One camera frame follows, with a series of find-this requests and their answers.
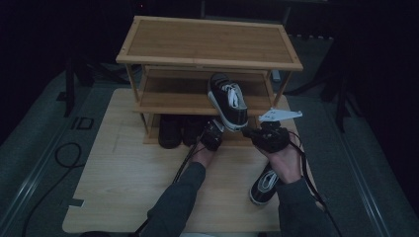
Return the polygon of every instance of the black sneaker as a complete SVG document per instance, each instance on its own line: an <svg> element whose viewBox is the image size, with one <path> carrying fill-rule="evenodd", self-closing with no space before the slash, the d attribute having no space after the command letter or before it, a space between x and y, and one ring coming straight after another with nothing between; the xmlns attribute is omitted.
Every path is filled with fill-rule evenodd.
<svg viewBox="0 0 419 237"><path fill-rule="evenodd" d="M237 83L233 83L225 74L215 73L209 79L208 94L229 130L240 131L247 125L247 107Z"/></svg>
<svg viewBox="0 0 419 237"><path fill-rule="evenodd" d="M210 117L207 116L186 116L183 133L183 143L192 146L197 142Z"/></svg>
<svg viewBox="0 0 419 237"><path fill-rule="evenodd" d="M182 142L180 116L161 115L158 131L158 143L166 149L179 146Z"/></svg>
<svg viewBox="0 0 419 237"><path fill-rule="evenodd" d="M249 191L250 200L256 205L267 204L277 191L275 184L280 181L278 175L272 170L271 164L268 163Z"/></svg>

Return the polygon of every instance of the white tag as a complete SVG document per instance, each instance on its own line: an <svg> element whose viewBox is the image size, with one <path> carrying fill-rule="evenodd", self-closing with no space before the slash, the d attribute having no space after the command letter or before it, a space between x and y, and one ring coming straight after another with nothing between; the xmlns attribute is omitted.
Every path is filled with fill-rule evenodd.
<svg viewBox="0 0 419 237"><path fill-rule="evenodd" d="M282 110L275 110L270 109L264 115L259 116L259 121L277 121L277 120L285 120L285 119L293 119L302 117L302 112L290 112L290 111L282 111Z"/></svg>

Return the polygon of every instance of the shoe pair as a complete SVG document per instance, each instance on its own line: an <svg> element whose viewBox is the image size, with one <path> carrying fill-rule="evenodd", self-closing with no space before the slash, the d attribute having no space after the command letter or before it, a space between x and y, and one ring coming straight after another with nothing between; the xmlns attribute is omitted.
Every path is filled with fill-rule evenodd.
<svg viewBox="0 0 419 237"><path fill-rule="evenodd" d="M206 116L161 115L158 143L166 149L178 147L182 141L194 145L209 120Z"/></svg>

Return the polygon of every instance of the shoe rack shelf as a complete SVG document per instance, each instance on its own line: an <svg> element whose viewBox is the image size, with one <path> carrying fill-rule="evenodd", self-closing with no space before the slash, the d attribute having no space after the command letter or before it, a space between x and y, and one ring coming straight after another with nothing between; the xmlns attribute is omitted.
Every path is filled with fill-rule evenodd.
<svg viewBox="0 0 419 237"><path fill-rule="evenodd" d="M134 17L117 62L126 64L147 128L146 144L158 143L162 114L217 116L208 98L208 81L214 73L225 73L240 86L249 126L256 127L257 117L277 106L291 77L288 73L274 95L271 71L302 70L281 25L154 17ZM142 66L139 86L133 64ZM222 144L251 145L251 141L241 132L228 131Z"/></svg>

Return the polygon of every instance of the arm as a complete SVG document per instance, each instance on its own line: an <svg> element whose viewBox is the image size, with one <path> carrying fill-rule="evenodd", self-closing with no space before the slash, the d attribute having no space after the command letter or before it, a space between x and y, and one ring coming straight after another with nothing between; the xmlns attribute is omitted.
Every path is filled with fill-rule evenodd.
<svg viewBox="0 0 419 237"><path fill-rule="evenodd" d="M199 143L198 151L179 181L167 188L157 203L148 211L148 224L141 233L144 236L179 236L194 208L198 189L206 177L206 167L214 152Z"/></svg>
<svg viewBox="0 0 419 237"><path fill-rule="evenodd" d="M295 143L295 136L290 134L290 140ZM326 213L317 207L301 177L298 151L291 145L275 153L259 150L269 159L282 181L276 184L282 236L331 236L331 223Z"/></svg>
<svg viewBox="0 0 419 237"><path fill-rule="evenodd" d="M315 204L304 178L287 185L277 184L276 188L283 237L332 236L330 221Z"/></svg>

